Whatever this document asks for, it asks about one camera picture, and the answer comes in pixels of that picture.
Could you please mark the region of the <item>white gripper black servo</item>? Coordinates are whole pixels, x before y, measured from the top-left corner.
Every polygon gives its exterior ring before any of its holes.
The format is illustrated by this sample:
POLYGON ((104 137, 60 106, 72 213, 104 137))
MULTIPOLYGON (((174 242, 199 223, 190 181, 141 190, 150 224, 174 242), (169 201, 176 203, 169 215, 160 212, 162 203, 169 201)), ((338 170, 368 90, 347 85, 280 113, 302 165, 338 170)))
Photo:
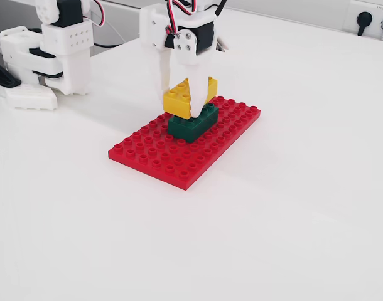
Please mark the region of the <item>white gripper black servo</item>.
POLYGON ((194 118, 200 115, 207 99, 216 19, 216 4, 153 4, 140 10, 139 35, 141 44, 153 56, 156 92, 164 95, 170 89, 174 49, 188 78, 194 118))

